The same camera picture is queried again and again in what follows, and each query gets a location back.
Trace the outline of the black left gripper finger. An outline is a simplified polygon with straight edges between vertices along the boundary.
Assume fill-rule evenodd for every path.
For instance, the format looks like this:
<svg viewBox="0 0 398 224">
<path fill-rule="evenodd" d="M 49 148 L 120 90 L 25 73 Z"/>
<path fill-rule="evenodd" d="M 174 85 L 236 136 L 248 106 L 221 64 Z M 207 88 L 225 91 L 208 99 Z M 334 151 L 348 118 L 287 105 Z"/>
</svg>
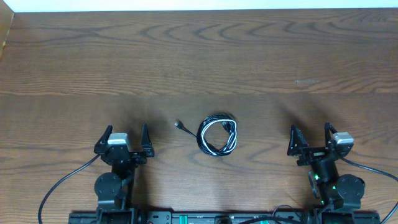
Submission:
<svg viewBox="0 0 398 224">
<path fill-rule="evenodd" d="M 141 147 L 143 148 L 143 151 L 145 152 L 146 157 L 154 157 L 155 156 L 155 151 L 154 151 L 152 142 L 150 140 L 148 127 L 146 124 L 143 124 Z"/>
<path fill-rule="evenodd" d="M 103 135 L 99 138 L 97 143 L 94 146 L 94 153 L 95 154 L 104 154 L 109 146 L 108 146 L 108 139 L 112 133 L 113 127 L 108 125 Z"/>
</svg>

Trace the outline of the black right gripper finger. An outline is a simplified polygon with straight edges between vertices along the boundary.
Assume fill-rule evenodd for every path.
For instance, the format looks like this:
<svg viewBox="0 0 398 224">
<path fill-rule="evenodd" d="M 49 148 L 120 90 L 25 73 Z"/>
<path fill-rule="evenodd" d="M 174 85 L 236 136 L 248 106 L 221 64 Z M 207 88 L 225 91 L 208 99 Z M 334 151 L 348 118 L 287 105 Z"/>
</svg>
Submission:
<svg viewBox="0 0 398 224">
<path fill-rule="evenodd" d="M 308 148 L 308 142 L 305 140 L 301 130 L 296 125 L 291 125 L 290 141 L 287 150 L 288 156 L 299 156 Z"/>
<path fill-rule="evenodd" d="M 331 134 L 335 134 L 337 130 L 328 121 L 325 122 L 324 130 L 325 130 L 325 146 L 327 146 L 331 141 Z"/>
</svg>

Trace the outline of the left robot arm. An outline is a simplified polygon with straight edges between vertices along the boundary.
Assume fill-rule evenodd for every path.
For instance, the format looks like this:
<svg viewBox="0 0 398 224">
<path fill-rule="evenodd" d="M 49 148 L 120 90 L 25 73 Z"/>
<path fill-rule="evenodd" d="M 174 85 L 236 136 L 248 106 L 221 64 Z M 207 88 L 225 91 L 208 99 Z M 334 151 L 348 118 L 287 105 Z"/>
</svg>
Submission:
<svg viewBox="0 0 398 224">
<path fill-rule="evenodd" d="M 132 151 L 126 133 L 113 133 L 109 125 L 94 147 L 94 153 L 111 166 L 111 172 L 100 175 L 94 186 L 98 197 L 97 223 L 146 223 L 145 212 L 131 203 L 135 171 L 147 163 L 155 152 L 147 125 L 142 128 L 141 150 Z"/>
</svg>

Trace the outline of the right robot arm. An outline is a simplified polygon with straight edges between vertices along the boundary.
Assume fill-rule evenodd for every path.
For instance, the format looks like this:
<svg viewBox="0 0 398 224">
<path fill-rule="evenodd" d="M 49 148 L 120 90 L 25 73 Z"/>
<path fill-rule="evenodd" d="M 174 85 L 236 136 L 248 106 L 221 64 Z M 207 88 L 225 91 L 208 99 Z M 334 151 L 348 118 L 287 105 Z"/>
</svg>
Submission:
<svg viewBox="0 0 398 224">
<path fill-rule="evenodd" d="M 329 122 L 324 125 L 325 145 L 310 147 L 296 125 L 290 129 L 288 156 L 298 158 L 298 166 L 310 166 L 308 179 L 321 207 L 305 212 L 304 223 L 354 223 L 354 211 L 361 208 L 365 183 L 355 175 L 339 175 L 336 161 L 344 159 L 354 146 L 354 138 L 338 132 Z"/>
</svg>

